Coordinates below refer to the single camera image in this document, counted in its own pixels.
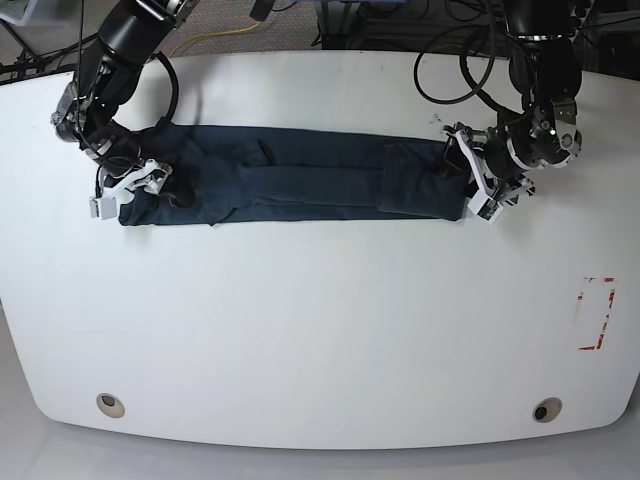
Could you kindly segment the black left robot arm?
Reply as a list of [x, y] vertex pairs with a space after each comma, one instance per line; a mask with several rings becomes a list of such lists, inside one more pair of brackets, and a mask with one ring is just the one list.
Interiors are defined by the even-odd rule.
[[[574, 54], [571, 8], [566, 1], [504, 1], [484, 4], [486, 22], [477, 25], [459, 51], [459, 68], [469, 86], [459, 102], [478, 97], [496, 114], [497, 124], [482, 131], [457, 123], [434, 174], [436, 190], [482, 203], [514, 205], [535, 193], [528, 173], [563, 167], [581, 152], [577, 95], [582, 71]], [[488, 63], [505, 41], [511, 57], [509, 77], [521, 98], [518, 112], [498, 103], [486, 90], [489, 76], [475, 80], [468, 56], [479, 37], [490, 43]]]

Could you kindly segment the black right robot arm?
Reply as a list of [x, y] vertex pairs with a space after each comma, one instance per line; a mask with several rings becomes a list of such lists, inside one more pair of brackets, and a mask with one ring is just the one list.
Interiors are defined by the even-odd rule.
[[75, 142], [97, 165], [94, 218], [117, 216], [117, 199], [142, 190], [179, 208], [194, 204], [189, 181], [151, 152], [147, 136], [118, 124], [114, 116], [138, 86], [145, 64], [156, 59], [171, 84], [167, 113], [152, 128], [170, 125], [179, 100], [177, 74], [160, 47], [196, 7], [194, 1], [120, 1], [107, 15], [89, 47], [79, 52], [76, 71], [51, 116], [57, 136]]

